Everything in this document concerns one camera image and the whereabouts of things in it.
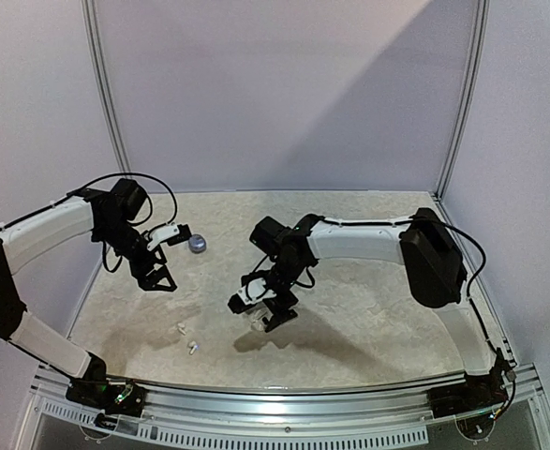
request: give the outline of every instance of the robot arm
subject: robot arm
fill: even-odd
[[[256,328],[269,333],[297,317],[292,307],[298,299],[291,288],[304,270],[310,276],[309,268],[319,260],[360,258],[402,264],[412,296],[437,313],[462,357],[468,389],[455,397],[474,398],[468,406],[472,408],[503,400],[501,374],[511,368],[485,338],[471,303],[463,301],[467,271],[462,253],[431,209],[420,208],[413,217],[382,221],[308,215],[293,228],[266,217],[256,226],[250,241],[274,265],[242,277],[242,288],[230,299],[229,308],[241,314],[263,304],[268,313],[259,316]],[[434,393],[433,397],[440,397],[441,409],[449,408],[454,413],[455,402],[448,407],[446,394]]]
[[[108,383],[106,364],[51,329],[27,310],[12,276],[36,257],[75,236],[89,233],[129,261],[131,275],[145,291],[176,289],[160,244],[190,236],[186,225],[166,224],[139,233],[129,223],[147,193],[121,179],[111,191],[83,189],[48,210],[0,231],[0,338],[51,364],[71,379],[67,398],[107,413],[141,414],[144,390],[133,382]]]

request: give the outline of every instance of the white wall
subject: white wall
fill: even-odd
[[[432,190],[475,5],[97,2],[131,165],[177,190]]]
[[[550,0],[491,2],[446,205],[487,249],[494,305],[550,400]]]
[[[116,169],[81,2],[0,2],[0,221]],[[98,255],[78,238],[32,262],[17,276],[22,300],[64,333]],[[36,366],[0,340],[0,450],[12,447]]]

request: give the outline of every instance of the small white object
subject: small white object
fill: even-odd
[[[189,347],[189,354],[193,354],[193,353],[196,352],[196,350],[200,346],[198,345],[198,343],[195,340],[192,340],[191,342],[189,342],[188,347]]]

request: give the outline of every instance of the metal frame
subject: metal frame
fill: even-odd
[[[532,365],[517,370],[516,402],[532,399],[535,427],[543,448],[550,449],[550,416]],[[114,435],[187,449],[359,450],[392,449],[427,443],[426,427],[452,417],[433,418],[426,391],[463,381],[462,374],[428,382],[404,382],[365,388],[362,392],[312,390],[230,393],[140,382],[149,390],[139,419],[120,417]],[[28,450],[39,419],[47,414],[70,423],[93,426],[98,413],[65,400],[67,379],[41,367],[33,384],[17,449]]]
[[[437,187],[435,189],[435,195],[440,200],[442,200],[447,193],[447,189],[452,178],[453,167],[457,158],[458,149],[460,147],[460,143],[462,142],[462,136],[464,135],[464,130],[466,128],[468,111],[470,109],[470,104],[472,103],[477,72],[479,71],[479,65],[481,63],[484,29],[487,23],[488,11],[489,0],[478,0],[475,20],[472,27],[470,48],[468,51],[466,73],[462,84],[462,96],[460,99],[458,116],[456,117],[455,124],[453,125],[450,148],[448,150],[447,157],[445,158],[445,162],[443,163],[441,175],[439,176]]]
[[[97,90],[106,118],[106,126],[110,134],[116,163],[121,172],[131,172],[131,164],[126,154],[123,136],[116,120],[116,110],[114,109],[108,74],[104,63],[105,58],[97,24],[96,2],[95,0],[82,0],[82,7],[92,66],[96,74]]]

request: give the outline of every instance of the wire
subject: wire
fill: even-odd
[[[479,242],[475,238],[473,238],[470,234],[460,230],[459,228],[456,228],[454,225],[450,225],[449,223],[442,222],[440,220],[434,220],[434,219],[431,219],[431,218],[428,218],[428,217],[418,217],[418,216],[412,217],[412,218],[407,219],[407,220],[401,220],[401,221],[398,221],[398,222],[389,222],[389,221],[337,222],[337,221],[329,220],[329,219],[324,219],[323,222],[328,223],[330,225],[338,225],[340,227],[363,227],[363,226],[376,226],[376,227],[392,226],[393,227],[393,226],[399,226],[399,225],[408,225],[408,224],[414,223],[414,222],[428,222],[428,223],[433,223],[435,225],[442,226],[442,227],[444,227],[448,230],[451,230],[451,231],[461,235],[462,237],[466,238],[474,247],[477,248],[477,250],[479,250],[479,253],[481,253],[481,264],[479,265],[477,270],[474,271],[474,273],[472,274],[472,276],[470,277],[470,279],[467,282],[466,297],[467,297],[470,305],[472,306],[472,309],[474,310],[475,315],[477,316],[477,319],[479,321],[479,325],[481,326],[481,329],[483,330],[483,335],[484,335],[484,338],[485,338],[487,344],[489,345],[489,348],[491,349],[491,351],[493,353],[498,354],[498,350],[491,343],[491,339],[489,337],[489,333],[487,332],[487,328],[484,325],[483,318],[481,317],[481,313],[479,312],[476,305],[472,301],[472,297],[470,295],[470,289],[472,288],[472,283],[480,275],[480,273],[483,271],[485,265],[487,264],[487,255],[486,255],[486,253],[483,249],[483,246],[481,246],[481,244],[479,244]]]
[[[338,225],[340,227],[392,227],[393,225],[399,225],[399,223],[393,223],[393,222],[382,222],[382,221],[356,221],[356,222],[337,222],[335,220],[330,220],[328,218],[324,218],[322,220],[324,223],[328,223],[329,225]]]
[[[268,255],[266,255],[264,258],[260,260],[258,264],[256,264],[256,267],[252,269],[252,271],[249,273],[249,275],[255,274],[258,269],[260,269],[260,266],[264,264],[264,262],[268,259]],[[249,283],[245,285],[245,297],[252,298],[249,296],[249,289],[248,289]],[[260,300],[266,293],[268,292],[268,289],[264,289],[264,292],[261,293],[258,297],[256,297],[256,300]]]
[[[141,173],[141,172],[114,172],[114,173],[108,173],[106,175],[99,176],[98,178],[96,178],[96,179],[94,179],[94,180],[92,180],[88,183],[85,183],[83,186],[69,192],[62,199],[60,199],[56,202],[53,202],[52,204],[49,204],[49,205],[44,206],[42,208],[39,208],[36,211],[28,213],[24,216],[15,218],[14,220],[10,221],[9,223],[4,225],[3,227],[0,227],[0,232],[2,230],[4,230],[5,228],[13,227],[14,225],[16,225],[18,223],[21,223],[24,220],[27,220],[28,218],[32,218],[32,217],[36,216],[37,214],[41,214],[41,213],[44,213],[44,212],[46,212],[50,209],[53,209],[55,206],[66,202],[68,199],[70,199],[70,198],[74,197],[75,195],[77,195],[81,190],[87,189],[90,186],[94,185],[95,183],[99,183],[100,181],[107,180],[108,178],[115,178],[115,177],[119,177],[119,176],[137,176],[139,178],[147,178],[149,180],[153,180],[153,181],[159,183],[162,187],[164,187],[169,192],[169,194],[171,195],[172,205],[173,205],[173,212],[172,212],[172,216],[171,216],[170,220],[168,220],[167,222],[161,223],[160,225],[155,226],[153,229],[151,229],[149,231],[149,233],[151,233],[154,230],[162,227],[163,225],[167,225],[167,224],[172,223],[172,222],[175,221],[175,219],[177,217],[177,214],[179,212],[179,205],[177,203],[176,197],[174,196],[174,192],[172,192],[172,189],[164,181],[160,180],[159,178],[156,178],[155,176],[148,175],[147,173]],[[151,207],[151,211],[153,213],[154,212],[154,207],[152,205],[150,207]],[[149,217],[144,219],[141,223],[145,223],[147,220],[149,220]]]
[[[14,220],[10,221],[9,223],[7,223],[6,225],[4,225],[3,227],[0,228],[0,232],[6,228],[9,228],[9,227],[13,227],[14,225],[18,224],[18,223],[21,223],[25,220],[27,220],[28,218],[32,218],[34,216],[36,216],[37,214],[41,214],[41,213],[45,213],[46,211],[54,208],[55,206],[58,206],[59,204],[62,204],[64,203],[65,201],[67,201],[68,199],[70,199],[74,194],[67,194],[65,197],[63,197],[62,199],[52,203],[52,204],[49,204],[47,206],[44,206],[43,208],[39,208],[31,213],[28,213],[28,214],[25,214],[24,216],[21,216],[21,217],[18,217],[18,218],[15,218]]]
[[[516,380],[512,381],[512,394],[507,403],[504,403],[499,407],[495,414],[493,414],[493,420],[497,421],[512,405],[514,398],[516,397]]]
[[[112,269],[110,269],[110,267],[108,267],[108,251],[109,249],[106,241],[102,241],[102,265],[104,266],[104,269],[106,269],[106,272],[113,274],[121,266],[121,263],[123,262],[123,257],[120,256],[118,258],[118,261],[116,262],[116,265]]]
[[[313,287],[316,286],[316,280],[312,276],[312,273],[310,272],[309,267],[307,267],[305,269],[305,273],[308,275],[308,278],[310,279],[310,283],[312,283],[312,284],[304,284],[304,283],[301,283],[300,281],[295,281],[295,284],[296,284],[296,286],[299,286],[300,288],[312,289]]]
[[[15,344],[14,342],[12,342],[10,340],[8,341],[8,344],[12,345],[13,347],[16,347],[17,349],[19,349],[21,352],[27,354],[28,356],[31,356],[33,359],[38,360],[38,362],[42,366],[47,366],[47,367],[51,368],[52,370],[55,370],[56,372],[58,372],[63,377],[68,378],[68,380],[71,383],[75,382],[75,383],[83,383],[83,384],[108,385],[110,383],[126,383],[126,382],[132,382],[132,383],[134,382],[135,383],[137,381],[135,379],[118,379],[118,380],[110,379],[110,380],[106,380],[106,381],[99,381],[99,380],[83,380],[83,379],[80,379],[80,378],[74,378],[74,377],[71,377],[70,375],[68,375],[67,373],[65,373],[63,370],[60,370],[58,367],[53,366],[52,364],[49,364],[48,362],[42,360],[38,356],[35,356],[34,354],[32,354],[28,350],[24,349],[20,345]]]

